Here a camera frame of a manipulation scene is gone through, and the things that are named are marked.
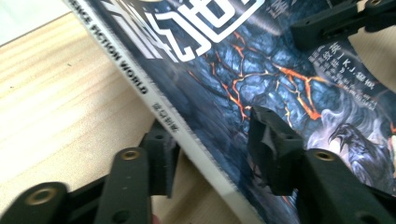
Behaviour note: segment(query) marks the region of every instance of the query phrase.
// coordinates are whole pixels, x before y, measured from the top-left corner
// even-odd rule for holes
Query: cover illustration
[[[121,47],[84,16],[78,1],[66,2],[140,94],[156,91],[178,117],[168,116],[166,105],[149,105],[157,118],[173,133],[186,124],[192,144],[202,146],[265,222],[298,223],[298,217],[294,197],[263,188],[248,155],[252,105],[274,110],[306,149],[339,154],[362,183],[394,194],[394,92],[347,40],[309,51],[293,45],[290,25],[331,7],[329,1],[84,1]],[[123,50],[144,75],[130,69]]]

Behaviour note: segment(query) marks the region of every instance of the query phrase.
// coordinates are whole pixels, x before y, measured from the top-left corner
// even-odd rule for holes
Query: clamp jaw
[[[354,35],[396,25],[396,0],[368,0],[358,12],[356,0],[347,0],[291,26],[295,46],[306,50]]]
[[[247,148],[275,195],[297,191],[301,223],[396,223],[396,200],[364,186],[334,153],[312,148],[274,111],[253,106]]]
[[[108,175],[73,192],[59,182],[36,185],[19,196],[0,224],[152,223],[150,196],[171,196],[178,152],[156,121],[139,147],[116,154]]]

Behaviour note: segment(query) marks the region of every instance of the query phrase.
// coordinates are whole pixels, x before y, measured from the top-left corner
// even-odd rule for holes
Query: dark creature illustration
[[[348,146],[348,161],[352,173],[368,186],[393,193],[394,166],[389,150],[385,146],[367,140],[349,123],[340,124],[329,137],[329,142],[340,139],[340,150]]]

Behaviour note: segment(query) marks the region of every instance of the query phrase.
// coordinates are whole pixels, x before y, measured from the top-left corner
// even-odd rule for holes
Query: orange lava cracks
[[[293,207],[293,205],[291,205],[291,203],[289,202],[289,199],[286,196],[282,196],[283,201],[285,201],[285,203],[290,206]]]
[[[244,37],[242,37],[240,34],[238,34],[237,32],[233,32],[233,34],[235,35],[236,39],[242,41],[242,44],[245,46],[247,43],[245,42]]]
[[[308,98],[308,103],[303,100],[301,97],[300,93],[297,91],[297,101],[300,103],[300,105],[303,107],[305,110],[306,114],[309,116],[309,118],[316,120],[320,118],[319,112],[315,109],[314,102],[312,101],[311,97],[311,85],[310,81],[311,80],[316,80],[320,82],[324,82],[325,80],[321,77],[305,77],[289,68],[284,68],[284,67],[278,67],[281,72],[283,72],[285,75],[289,76],[289,81],[293,84],[296,85],[293,77],[297,77],[300,80],[302,80],[305,84],[305,93],[306,93],[306,98]]]
[[[276,82],[276,88],[275,88],[276,91],[277,91],[277,88],[279,88],[279,80]]]
[[[288,124],[289,124],[289,126],[292,128],[293,125],[291,124],[291,121],[290,121],[290,111],[289,111],[289,109],[288,109],[287,106],[285,106],[285,110],[286,110],[285,116],[286,116],[286,118],[288,118]]]
[[[243,59],[245,57],[244,53],[242,52],[242,50],[244,50],[245,48],[239,47],[237,45],[232,45],[234,49],[236,49],[236,51],[238,52],[239,56],[241,56],[241,58]]]
[[[211,63],[210,66],[212,67],[212,75],[214,76],[216,74],[215,63]]]
[[[227,91],[228,98],[231,101],[233,101],[239,107],[239,111],[241,112],[242,120],[249,119],[248,115],[246,115],[245,112],[244,112],[245,108],[244,108],[244,106],[242,105],[242,103],[241,103],[241,101],[239,99],[239,91],[236,90],[235,85],[236,85],[236,81],[234,80],[233,81],[233,90],[236,92],[237,99],[235,99],[235,97],[233,97],[230,94],[230,92],[228,91],[228,86],[226,84],[224,84],[224,83],[221,83],[221,86],[224,88],[224,90]]]
[[[396,128],[393,125],[393,122],[390,124],[390,131],[392,132],[392,134],[396,134]]]
[[[201,83],[201,81],[195,76],[195,74],[192,71],[188,71],[188,72],[189,72],[190,76],[192,76],[197,82]]]

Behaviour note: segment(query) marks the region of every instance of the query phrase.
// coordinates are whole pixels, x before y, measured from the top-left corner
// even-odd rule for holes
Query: magazine title logo
[[[193,60],[206,53],[211,49],[212,42],[219,43],[230,35],[264,1],[238,0],[235,1],[238,3],[232,4],[228,0],[190,0],[192,7],[178,3],[177,11],[145,11],[144,15],[140,15],[130,1],[101,2],[147,59],[161,59],[160,51],[163,51],[173,62],[178,63]],[[222,10],[221,16],[218,17],[210,10],[209,6],[213,4]],[[161,21],[175,22],[196,43],[181,48],[173,32],[159,26]]]

